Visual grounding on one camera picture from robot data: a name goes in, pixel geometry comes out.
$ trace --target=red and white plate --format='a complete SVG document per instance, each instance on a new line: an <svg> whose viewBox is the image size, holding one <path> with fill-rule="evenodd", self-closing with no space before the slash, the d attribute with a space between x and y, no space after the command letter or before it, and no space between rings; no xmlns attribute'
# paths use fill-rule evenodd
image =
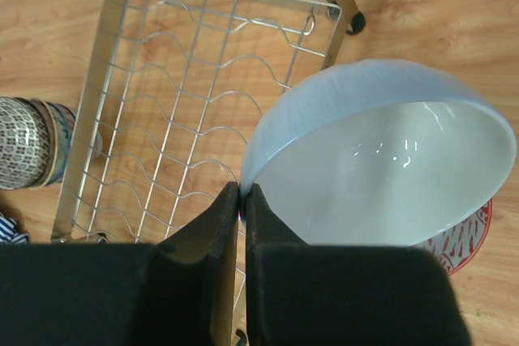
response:
<svg viewBox="0 0 519 346"><path fill-rule="evenodd" d="M476 255L487 236L491 215L492 200L489 200L461 223L414 247L432 253L447 274L451 275Z"/></svg>

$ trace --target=wire dish rack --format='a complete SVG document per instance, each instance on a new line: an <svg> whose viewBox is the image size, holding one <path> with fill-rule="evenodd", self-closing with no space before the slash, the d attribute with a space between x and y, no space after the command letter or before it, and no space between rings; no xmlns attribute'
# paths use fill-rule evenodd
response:
<svg viewBox="0 0 519 346"><path fill-rule="evenodd" d="M339 6L310 0L105 0L53 241L181 229L239 180L262 114L334 61L341 21ZM235 296L244 261L240 231Z"/></svg>

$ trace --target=white bowl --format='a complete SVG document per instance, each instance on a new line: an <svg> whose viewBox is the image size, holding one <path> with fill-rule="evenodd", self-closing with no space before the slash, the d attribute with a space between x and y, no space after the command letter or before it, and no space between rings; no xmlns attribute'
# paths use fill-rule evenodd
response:
<svg viewBox="0 0 519 346"><path fill-rule="evenodd" d="M247 146L240 190L310 244L410 246L478 210L517 145L451 75L403 60L333 66L286 93Z"/></svg>

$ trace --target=black rubber foot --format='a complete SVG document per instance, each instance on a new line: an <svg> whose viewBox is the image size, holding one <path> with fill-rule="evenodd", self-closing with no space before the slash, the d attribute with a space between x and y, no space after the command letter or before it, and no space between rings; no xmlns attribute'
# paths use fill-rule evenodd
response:
<svg viewBox="0 0 519 346"><path fill-rule="evenodd" d="M350 25L351 25L351 30L346 30L346 34L348 34L350 36L359 34L362 30L364 30L364 27L366 26L366 17L364 16L364 14L362 12L359 11L351 19Z"/></svg>

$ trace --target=blue striped fabric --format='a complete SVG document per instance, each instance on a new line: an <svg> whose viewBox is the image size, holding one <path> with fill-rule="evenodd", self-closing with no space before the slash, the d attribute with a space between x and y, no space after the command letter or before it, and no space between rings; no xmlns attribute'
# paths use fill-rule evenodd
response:
<svg viewBox="0 0 519 346"><path fill-rule="evenodd" d="M13 218L6 218L0 213L0 245L6 243L28 243L29 235L18 232L18 224Z"/></svg>

